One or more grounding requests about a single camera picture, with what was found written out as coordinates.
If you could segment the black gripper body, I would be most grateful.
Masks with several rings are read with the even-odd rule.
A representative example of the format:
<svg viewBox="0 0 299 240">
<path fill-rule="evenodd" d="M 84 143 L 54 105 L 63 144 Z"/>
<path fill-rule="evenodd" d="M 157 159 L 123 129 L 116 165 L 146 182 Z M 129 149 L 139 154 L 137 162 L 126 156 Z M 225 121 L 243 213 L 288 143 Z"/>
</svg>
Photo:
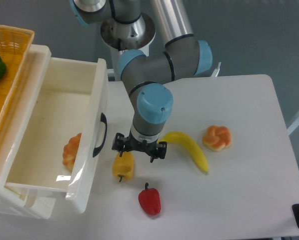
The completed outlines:
<svg viewBox="0 0 299 240">
<path fill-rule="evenodd" d="M 157 140 L 148 142 L 147 140 L 138 141 L 131 134 L 127 137 L 124 145 L 125 152 L 137 151 L 146 153 L 149 156 L 156 155 Z"/>
</svg>

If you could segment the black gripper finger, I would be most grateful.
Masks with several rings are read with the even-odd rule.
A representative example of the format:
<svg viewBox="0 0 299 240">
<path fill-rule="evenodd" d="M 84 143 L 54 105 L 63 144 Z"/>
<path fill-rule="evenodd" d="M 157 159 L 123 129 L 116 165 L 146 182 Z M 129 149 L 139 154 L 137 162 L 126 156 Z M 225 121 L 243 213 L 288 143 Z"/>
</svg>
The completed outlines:
<svg viewBox="0 0 299 240">
<path fill-rule="evenodd" d="M 167 153 L 167 142 L 156 142 L 149 151 L 149 153 L 151 163 L 153 163 L 155 159 L 164 159 Z"/>
<path fill-rule="evenodd" d="M 123 152 L 125 151 L 125 143 L 126 143 L 125 136 L 122 133 L 117 132 L 113 139 L 111 149 L 113 151 L 117 151 L 119 157 L 122 157 Z"/>
</svg>

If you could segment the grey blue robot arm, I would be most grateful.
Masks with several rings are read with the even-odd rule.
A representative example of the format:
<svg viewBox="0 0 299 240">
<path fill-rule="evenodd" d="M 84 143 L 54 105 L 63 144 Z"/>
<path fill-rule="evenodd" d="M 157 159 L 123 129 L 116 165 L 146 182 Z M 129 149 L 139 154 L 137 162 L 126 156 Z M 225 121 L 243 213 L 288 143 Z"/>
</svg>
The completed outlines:
<svg viewBox="0 0 299 240">
<path fill-rule="evenodd" d="M 134 109 L 129 135 L 117 133 L 112 149 L 120 154 L 143 152 L 155 160 L 167 152 L 167 144 L 158 140 L 173 106 L 173 95 L 165 84 L 208 71 L 213 55 L 206 41 L 195 38 L 181 0 L 153 0 L 151 5 L 157 23 L 142 12 L 138 0 L 70 1 L 81 25 L 101 23 L 115 78 L 123 82 Z M 156 25 L 165 50 L 149 55 L 147 47 Z"/>
</svg>

